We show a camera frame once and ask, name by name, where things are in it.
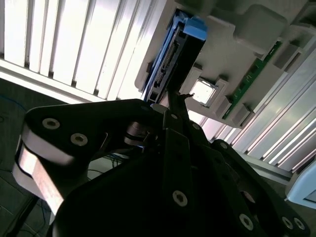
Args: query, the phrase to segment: metal bolt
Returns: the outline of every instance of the metal bolt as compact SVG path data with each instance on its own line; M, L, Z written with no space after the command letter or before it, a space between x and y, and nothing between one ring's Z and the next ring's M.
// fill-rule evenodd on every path
M198 126L196 123L193 123L193 127L194 127L196 130L199 130L199 126Z
M188 205L188 199L183 192L176 190L172 194L173 200L181 207Z
M286 217L283 216L282 221L286 227L288 227L291 230L293 229L293 224L292 224L292 222L289 221L289 219L287 219Z
M54 130L60 127L59 121L57 121L54 118L45 118L43 122L41 123L43 124L44 128L51 129L51 130Z
M224 148L224 149L227 149L227 145L223 142L221 142L221 147Z
M240 214L239 219L240 219L240 222L242 223L242 225L246 227L246 229L248 229L249 231L253 230L253 223L247 215Z
M297 219L297 218L295 217L295 218L294 218L294 222L295 222L295 224L296 224L300 229L302 229L302 230L305 229L305 226L304 226L304 224L301 222L301 220L299 220L299 219Z
M77 146L84 146L88 143L88 138L81 133L75 133L71 135L70 140L73 144Z

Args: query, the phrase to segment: blue cable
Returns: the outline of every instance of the blue cable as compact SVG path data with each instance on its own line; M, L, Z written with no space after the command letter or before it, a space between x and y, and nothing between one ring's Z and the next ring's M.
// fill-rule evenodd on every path
M26 109L24 108L23 105L21 105L19 102L15 101L15 100L12 100L4 95L0 95L0 98L4 99L4 100L7 100L7 101L10 101L10 102L13 102L14 104L16 104L18 107L20 107L22 110L24 110L24 112L26 112Z

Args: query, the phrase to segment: white slat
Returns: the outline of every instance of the white slat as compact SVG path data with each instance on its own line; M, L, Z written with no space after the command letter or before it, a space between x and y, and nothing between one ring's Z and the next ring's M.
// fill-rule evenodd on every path
M258 115L253 124L236 141L233 148L245 152L251 144L269 129L269 126L280 114L284 114L286 106L306 86L316 74L316 49L307 57L300 68L288 79L287 83L280 89L271 102Z
M204 121L205 116L200 115L192 110L188 111L189 114L189 118L190 120L192 120L193 122L197 123L198 125L201 125L201 123Z
M111 36L119 0L96 0L88 19L77 66L76 88L93 93Z
M145 58L149 44L153 38L165 4L166 0L153 0L152 2L146 18L146 24L143 26L144 30L139 36L128 68L124 75L122 86L120 87L118 93L118 98L120 99L132 99L141 97L141 93L138 91L134 83Z
M43 37L42 54L40 61L40 74L48 76L50 60L52 55L52 48L54 42L56 19L58 12L59 0L49 0L48 10L45 23L45 31Z
M66 0L61 7L53 78L67 85L73 80L88 3L88 0Z
M296 101L296 103L288 109L274 125L269 133L261 139L261 141L248 154L253 157L262 157L267 148L274 144L281 144L282 136L287 133L293 133L295 130L302 129L300 123L311 114L316 106L316 81L308 90Z
M208 140L212 140L215 134L223 127L224 125L219 122L209 118L205 124L203 125L202 129L206 135Z
M291 150L284 154L282 161L278 167L290 171L296 164L298 164L304 157L306 157L314 148L316 144L316 128L300 138Z
M48 0L34 0L33 24L30 42L30 70L38 73L40 71L40 59L42 49L42 38L44 33L44 22Z
M287 142L284 144L282 149L272 157L272 159L269 161L269 164L277 164L280 162L283 162L283 160L286 159L285 155L288 154L287 151L293 149L295 146L297 146L304 138L306 138L307 134L313 130L316 126L316 118L314 118L304 129L299 131L299 133L295 134L295 136L291 137L291 139L287 139Z
M118 96L119 89L124 80L128 64L131 60L134 48L144 25L150 4L150 0L141 0L137 7L133 25L130 29L124 51L120 57L118 67L110 87L109 95L107 97L108 100L116 100Z
M0 1L0 55L4 54L4 1Z
M98 96L101 98L106 98L108 95L136 6L137 0L122 0L120 3L97 85Z
M28 1L5 0L4 59L24 67Z

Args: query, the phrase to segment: robotic arm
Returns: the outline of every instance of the robotic arm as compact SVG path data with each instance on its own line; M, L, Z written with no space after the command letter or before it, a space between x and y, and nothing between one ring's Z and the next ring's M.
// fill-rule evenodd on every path
M307 237L304 220L222 140L141 100L29 111L13 174L56 215L48 236ZM91 160L134 151L89 181Z

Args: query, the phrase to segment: green circuit board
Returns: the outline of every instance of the green circuit board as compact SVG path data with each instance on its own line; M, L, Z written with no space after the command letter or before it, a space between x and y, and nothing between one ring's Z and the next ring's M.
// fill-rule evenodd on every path
M243 76L241 83L239 84L237 89L229 97L229 100L232 103L232 105L228 108L228 110L224 114L223 119L226 119L229 116L229 114L232 112L232 110L237 105L239 100L243 97L246 91L257 79L257 77L260 75L264 67L267 65L267 63L270 61L270 59L273 57L273 55L280 48L281 45L282 45L282 42L277 41L264 60L260 60L259 58L257 58L253 62L248 72Z

